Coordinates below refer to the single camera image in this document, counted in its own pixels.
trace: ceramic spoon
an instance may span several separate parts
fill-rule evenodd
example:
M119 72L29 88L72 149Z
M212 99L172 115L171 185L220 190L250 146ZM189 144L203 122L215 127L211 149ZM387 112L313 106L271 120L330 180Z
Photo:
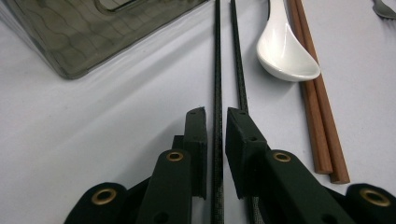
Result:
M319 66L291 31L283 0L270 1L270 17L257 44L260 63L271 75L287 81L316 78Z

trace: metal fork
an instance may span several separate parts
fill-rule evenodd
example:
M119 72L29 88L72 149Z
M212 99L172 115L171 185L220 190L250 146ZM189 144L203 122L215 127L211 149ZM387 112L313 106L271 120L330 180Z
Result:
M385 5L385 3L383 3L381 0L374 0L373 11L379 17L396 20L396 12L394 12L390 7Z

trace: translucent plastic container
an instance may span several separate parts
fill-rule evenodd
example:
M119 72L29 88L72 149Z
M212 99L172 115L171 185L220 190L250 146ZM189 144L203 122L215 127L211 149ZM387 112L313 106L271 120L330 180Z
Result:
M62 77L79 78L203 2L2 0L0 7L2 18L16 19L18 22L9 23L15 24L18 33L25 32L27 39Z

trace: wooden chopstick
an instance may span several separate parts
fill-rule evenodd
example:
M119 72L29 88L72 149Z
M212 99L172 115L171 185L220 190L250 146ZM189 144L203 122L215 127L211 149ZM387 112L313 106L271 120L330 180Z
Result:
M294 0L289 0L290 15L294 23L294 33L297 39L303 43L304 35ZM320 115L318 97L314 81L301 82L303 90L306 119L314 160L315 173L328 175L332 173L332 161L329 154L326 133L323 128L323 120Z
M304 13L304 7L301 0L289 0L290 13L292 15L296 37L311 56L318 61L311 33L309 31L308 22ZM332 183L345 184L349 183L349 174L341 148L338 133L335 127L332 109L330 107L329 98L327 96L323 77L320 74L318 78L313 80L315 92L317 96L320 116L323 122L324 131L326 133L327 146L332 161L333 172L330 174Z

